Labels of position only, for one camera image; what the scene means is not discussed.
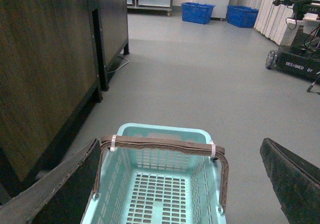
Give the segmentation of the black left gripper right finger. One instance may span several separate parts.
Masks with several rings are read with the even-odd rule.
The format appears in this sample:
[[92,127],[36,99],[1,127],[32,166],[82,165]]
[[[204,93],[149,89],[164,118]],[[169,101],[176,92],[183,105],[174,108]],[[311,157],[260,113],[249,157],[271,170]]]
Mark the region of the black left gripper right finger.
[[289,223],[319,223],[319,168],[270,138],[260,155]]

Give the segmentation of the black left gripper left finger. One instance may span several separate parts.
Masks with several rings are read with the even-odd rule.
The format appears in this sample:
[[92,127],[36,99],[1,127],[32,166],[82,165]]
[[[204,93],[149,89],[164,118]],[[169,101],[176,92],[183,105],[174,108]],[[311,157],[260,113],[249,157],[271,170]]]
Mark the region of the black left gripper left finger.
[[1,223],[80,223],[96,181],[99,146],[92,139],[2,206]]

